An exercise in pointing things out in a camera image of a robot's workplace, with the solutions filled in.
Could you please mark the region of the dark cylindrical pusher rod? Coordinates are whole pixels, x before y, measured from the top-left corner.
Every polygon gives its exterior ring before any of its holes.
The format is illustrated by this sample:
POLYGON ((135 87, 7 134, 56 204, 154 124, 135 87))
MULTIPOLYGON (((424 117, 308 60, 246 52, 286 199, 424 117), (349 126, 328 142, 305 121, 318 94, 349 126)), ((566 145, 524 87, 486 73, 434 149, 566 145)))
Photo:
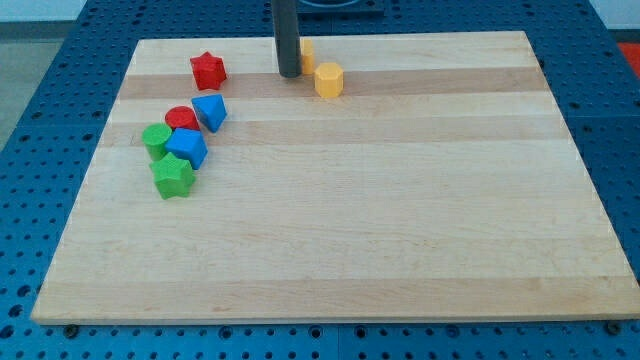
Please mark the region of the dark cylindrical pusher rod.
POLYGON ((296 78, 302 73, 300 37, 295 0, 272 0, 274 41, 279 74, 296 78))

